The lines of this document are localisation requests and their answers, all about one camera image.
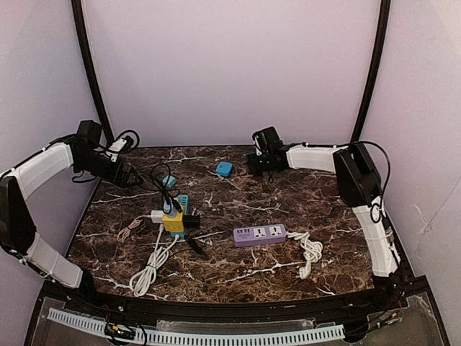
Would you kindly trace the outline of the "white USB charger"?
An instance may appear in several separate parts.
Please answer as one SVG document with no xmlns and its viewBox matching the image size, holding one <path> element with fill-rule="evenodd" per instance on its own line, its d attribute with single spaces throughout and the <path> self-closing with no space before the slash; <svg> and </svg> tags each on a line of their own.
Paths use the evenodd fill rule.
<svg viewBox="0 0 461 346">
<path fill-rule="evenodd" d="M 150 219 L 154 224 L 163 223 L 164 212 L 162 210 L 152 210 L 150 214 Z"/>
</svg>

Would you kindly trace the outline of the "light blue USB charger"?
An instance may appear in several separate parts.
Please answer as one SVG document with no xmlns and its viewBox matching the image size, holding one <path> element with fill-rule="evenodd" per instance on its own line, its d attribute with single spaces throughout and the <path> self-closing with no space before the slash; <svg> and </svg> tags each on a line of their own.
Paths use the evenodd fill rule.
<svg viewBox="0 0 461 346">
<path fill-rule="evenodd" d="M 171 215 L 173 216 L 175 215 L 176 210 L 174 209 L 174 206 L 171 201 L 166 201 L 166 200 L 164 201 L 163 212 L 168 217 L 170 217 Z"/>
</svg>

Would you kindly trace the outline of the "blue small charger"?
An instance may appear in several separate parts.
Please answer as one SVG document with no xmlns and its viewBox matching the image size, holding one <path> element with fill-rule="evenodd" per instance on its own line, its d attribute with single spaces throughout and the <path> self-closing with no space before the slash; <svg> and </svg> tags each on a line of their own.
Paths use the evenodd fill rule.
<svg viewBox="0 0 461 346">
<path fill-rule="evenodd" d="M 229 177 L 233 171 L 233 164 L 226 161 L 221 161 L 215 170 L 216 175 L 221 177 Z"/>
</svg>

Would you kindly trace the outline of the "teal power strip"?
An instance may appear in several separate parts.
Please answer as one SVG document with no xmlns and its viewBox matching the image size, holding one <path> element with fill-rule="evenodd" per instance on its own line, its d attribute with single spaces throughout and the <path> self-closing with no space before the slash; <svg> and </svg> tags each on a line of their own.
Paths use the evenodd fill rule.
<svg viewBox="0 0 461 346">
<path fill-rule="evenodd" d="M 175 197 L 175 200 L 182 208 L 182 212 L 180 213 L 182 215 L 181 221 L 184 221 L 185 216 L 189 214 L 189 196 L 187 194 L 180 194 Z M 182 223 L 180 228 L 175 227 L 174 229 L 170 230 L 169 233 L 171 238 L 178 236 L 180 239 L 183 239 L 186 235 L 185 225 Z"/>
</svg>

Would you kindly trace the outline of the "yellow cube plug adapter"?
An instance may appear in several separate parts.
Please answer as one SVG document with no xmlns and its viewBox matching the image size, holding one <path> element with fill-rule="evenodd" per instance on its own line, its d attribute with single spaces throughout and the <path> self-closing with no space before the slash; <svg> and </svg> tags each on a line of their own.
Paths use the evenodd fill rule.
<svg viewBox="0 0 461 346">
<path fill-rule="evenodd" d="M 164 214 L 163 225 L 166 231 L 173 233 L 184 232 L 183 213 L 177 213 L 174 217 L 168 217 Z"/>
</svg>

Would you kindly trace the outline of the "black power adapter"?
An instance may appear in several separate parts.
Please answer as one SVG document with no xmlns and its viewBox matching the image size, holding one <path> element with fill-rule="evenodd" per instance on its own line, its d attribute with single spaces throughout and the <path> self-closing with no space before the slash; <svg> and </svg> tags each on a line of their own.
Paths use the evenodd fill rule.
<svg viewBox="0 0 461 346">
<path fill-rule="evenodd" d="M 186 231 L 184 240 L 189 245 L 190 249 L 198 255 L 203 255 L 205 252 L 202 247 L 197 244 L 192 236 L 192 233 L 200 228 L 201 220 L 200 216 L 185 215 L 183 218 L 183 225 Z"/>
</svg>

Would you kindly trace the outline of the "purple power strip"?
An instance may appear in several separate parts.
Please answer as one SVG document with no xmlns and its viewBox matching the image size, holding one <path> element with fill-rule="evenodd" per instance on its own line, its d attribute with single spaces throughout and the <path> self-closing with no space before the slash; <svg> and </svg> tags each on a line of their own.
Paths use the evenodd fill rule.
<svg viewBox="0 0 461 346">
<path fill-rule="evenodd" d="M 243 227 L 233 230 L 236 248 L 285 242 L 287 231 L 283 224 Z"/>
</svg>

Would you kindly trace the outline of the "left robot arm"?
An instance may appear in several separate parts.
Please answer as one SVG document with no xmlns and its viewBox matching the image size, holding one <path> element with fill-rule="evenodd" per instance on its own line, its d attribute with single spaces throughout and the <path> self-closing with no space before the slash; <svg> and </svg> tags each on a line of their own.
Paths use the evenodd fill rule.
<svg viewBox="0 0 461 346">
<path fill-rule="evenodd" d="M 131 178 L 122 157 L 140 139 L 131 130 L 119 138 L 125 144 L 113 148 L 103 135 L 71 133 L 1 161 L 1 294 L 32 299 L 44 280 L 71 290 L 93 284 L 65 253 L 97 183 L 118 187 L 121 174 Z"/>
</svg>

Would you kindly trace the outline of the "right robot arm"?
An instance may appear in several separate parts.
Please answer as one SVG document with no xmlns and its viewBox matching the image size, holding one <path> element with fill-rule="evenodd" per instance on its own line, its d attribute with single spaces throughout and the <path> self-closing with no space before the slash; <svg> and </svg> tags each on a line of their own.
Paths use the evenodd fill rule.
<svg viewBox="0 0 461 346">
<path fill-rule="evenodd" d="M 372 259 L 376 284 L 398 285 L 404 281 L 400 257 L 393 241 L 384 194 L 388 181 L 380 173 L 366 146 L 374 146 L 390 161 L 385 149 L 371 141 L 345 144 L 283 144 L 255 135 L 256 152 L 247 156 L 250 173 L 281 172 L 286 169 L 313 169 L 336 175 L 339 196 L 357 217 Z"/>
</svg>

